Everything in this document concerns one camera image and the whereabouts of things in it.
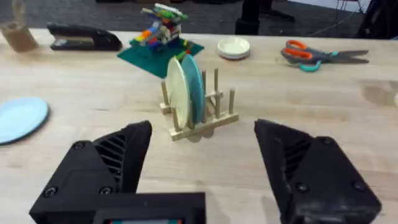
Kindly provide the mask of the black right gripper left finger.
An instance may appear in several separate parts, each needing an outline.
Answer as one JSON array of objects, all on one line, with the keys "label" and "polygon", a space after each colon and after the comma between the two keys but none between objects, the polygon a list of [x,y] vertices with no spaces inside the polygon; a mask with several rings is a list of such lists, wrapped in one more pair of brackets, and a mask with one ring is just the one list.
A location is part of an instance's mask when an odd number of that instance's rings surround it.
[{"label": "black right gripper left finger", "polygon": [[139,205],[136,189],[152,135],[149,121],[95,141],[77,141],[65,154],[29,214],[36,223],[93,223],[102,209]]}]

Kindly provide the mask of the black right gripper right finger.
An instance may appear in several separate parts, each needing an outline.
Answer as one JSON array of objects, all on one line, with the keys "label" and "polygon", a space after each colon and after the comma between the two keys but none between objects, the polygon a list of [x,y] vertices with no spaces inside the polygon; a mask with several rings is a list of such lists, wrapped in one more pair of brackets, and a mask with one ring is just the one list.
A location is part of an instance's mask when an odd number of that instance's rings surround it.
[{"label": "black right gripper right finger", "polygon": [[254,122],[268,180],[287,224],[368,224],[382,203],[338,143],[265,119]]}]

